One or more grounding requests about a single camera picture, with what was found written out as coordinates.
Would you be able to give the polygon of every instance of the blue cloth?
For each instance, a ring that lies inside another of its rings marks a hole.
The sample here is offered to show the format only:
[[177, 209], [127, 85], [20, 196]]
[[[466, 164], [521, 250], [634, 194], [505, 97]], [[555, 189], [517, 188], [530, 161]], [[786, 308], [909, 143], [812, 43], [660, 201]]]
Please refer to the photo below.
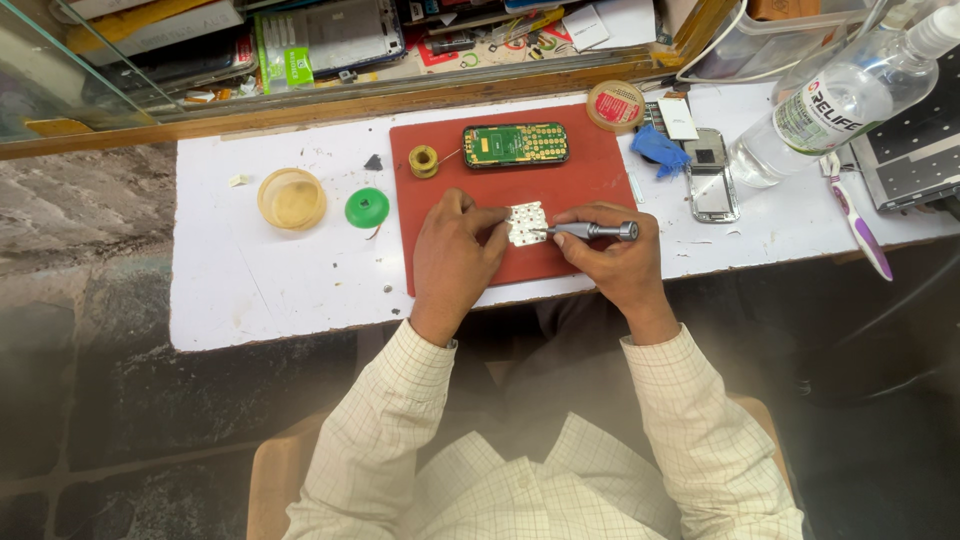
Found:
[[677, 178], [680, 171], [684, 170], [686, 164], [690, 162], [690, 156], [681, 147], [658, 132], [653, 124], [647, 124], [636, 132], [634, 141], [630, 143], [630, 149], [657, 163], [663, 163], [663, 166], [657, 171], [657, 178], [667, 174], [670, 174], [672, 178]]

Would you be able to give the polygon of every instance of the shirt sleeve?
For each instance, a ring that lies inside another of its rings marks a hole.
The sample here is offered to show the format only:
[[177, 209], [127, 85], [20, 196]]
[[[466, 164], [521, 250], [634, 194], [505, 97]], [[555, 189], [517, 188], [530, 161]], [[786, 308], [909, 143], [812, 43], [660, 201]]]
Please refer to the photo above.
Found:
[[727, 397], [686, 326], [659, 345], [629, 336], [621, 344], [684, 538], [802, 540], [804, 515], [772, 459], [773, 441]]
[[293, 538], [395, 538], [413, 502], [417, 449], [437, 432], [456, 342], [441, 348], [403, 321], [320, 430]]

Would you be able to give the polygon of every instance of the toothbrush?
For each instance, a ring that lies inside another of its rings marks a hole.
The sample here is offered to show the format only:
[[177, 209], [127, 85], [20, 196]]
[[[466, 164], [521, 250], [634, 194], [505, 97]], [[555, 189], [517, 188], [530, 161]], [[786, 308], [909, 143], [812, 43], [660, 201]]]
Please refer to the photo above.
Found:
[[876, 238], [870, 232], [867, 223], [863, 221], [860, 214], [856, 213], [856, 208], [853, 207], [853, 200], [850, 198], [847, 189], [840, 184], [840, 159], [837, 158], [835, 153], [827, 154], [820, 158], [820, 166], [824, 171], [824, 176], [830, 178], [830, 191], [836, 197], [837, 202], [840, 203], [840, 208], [843, 209], [844, 214], [847, 215], [847, 222], [850, 224], [850, 230], [853, 232], [853, 237], [856, 238], [856, 243], [860, 245], [860, 249], [878, 274], [888, 282], [893, 281], [894, 275], [890, 271], [887, 257], [883, 255], [883, 250], [876, 243]]

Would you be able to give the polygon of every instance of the hand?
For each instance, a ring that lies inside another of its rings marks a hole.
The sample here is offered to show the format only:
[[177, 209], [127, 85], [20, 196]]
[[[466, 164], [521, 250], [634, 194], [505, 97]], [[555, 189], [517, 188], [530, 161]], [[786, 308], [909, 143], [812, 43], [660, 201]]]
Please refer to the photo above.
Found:
[[[423, 339], [445, 347], [476, 304], [507, 249], [506, 207], [479, 209], [462, 189], [451, 187], [426, 214], [414, 248], [417, 300], [410, 326]], [[477, 233], [496, 225], [481, 246]]]
[[591, 221], [605, 226], [619, 226], [636, 221], [639, 237], [623, 242], [610, 237], [603, 251], [590, 248], [570, 233], [553, 236], [566, 260], [584, 271], [597, 288], [627, 317], [630, 332], [637, 345], [656, 345], [680, 333], [680, 325], [663, 292], [660, 277], [660, 226], [657, 218], [601, 201], [569, 209], [553, 218], [554, 223]]

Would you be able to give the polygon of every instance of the red work mat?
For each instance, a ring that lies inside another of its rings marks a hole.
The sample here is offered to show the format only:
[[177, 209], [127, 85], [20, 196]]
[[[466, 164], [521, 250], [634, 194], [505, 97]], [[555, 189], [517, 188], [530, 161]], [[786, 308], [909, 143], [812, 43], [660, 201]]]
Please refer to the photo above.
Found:
[[[570, 152], [566, 162], [475, 170], [467, 167], [460, 153], [444, 161], [431, 179], [417, 178], [410, 171], [408, 157], [414, 147], [432, 146], [442, 160], [463, 146], [466, 126], [544, 122], [559, 122], [566, 128]], [[416, 296], [414, 246], [423, 219], [449, 187], [463, 189], [479, 207], [511, 207], [540, 201], [551, 225], [554, 215], [590, 201], [610, 201], [626, 207], [634, 204], [616, 136], [590, 121], [582, 104], [399, 126], [390, 130], [390, 142], [397, 163], [396, 200], [410, 296]], [[510, 244], [491, 285], [579, 273], [549, 239], [523, 247]]]

